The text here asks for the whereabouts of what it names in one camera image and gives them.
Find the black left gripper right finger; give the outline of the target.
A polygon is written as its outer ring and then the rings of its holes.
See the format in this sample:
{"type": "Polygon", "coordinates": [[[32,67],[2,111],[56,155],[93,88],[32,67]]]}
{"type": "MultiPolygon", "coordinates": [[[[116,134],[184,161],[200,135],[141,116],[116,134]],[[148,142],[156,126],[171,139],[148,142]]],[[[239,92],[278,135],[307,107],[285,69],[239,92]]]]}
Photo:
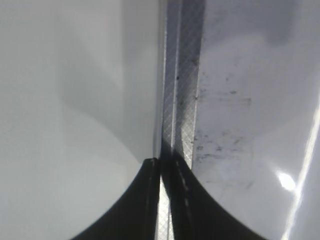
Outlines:
{"type": "Polygon", "coordinates": [[[161,142],[161,176],[170,202],[176,240],[261,240],[203,188],[184,158],[161,142]]]}

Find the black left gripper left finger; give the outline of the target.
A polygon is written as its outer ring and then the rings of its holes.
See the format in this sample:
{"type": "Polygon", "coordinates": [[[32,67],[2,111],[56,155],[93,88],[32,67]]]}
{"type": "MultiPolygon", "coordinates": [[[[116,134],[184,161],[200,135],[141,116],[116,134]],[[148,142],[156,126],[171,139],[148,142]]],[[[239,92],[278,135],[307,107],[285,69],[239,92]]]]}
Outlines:
{"type": "Polygon", "coordinates": [[[160,192],[160,161],[145,159],[116,203],[75,240],[153,240],[160,192]]]}

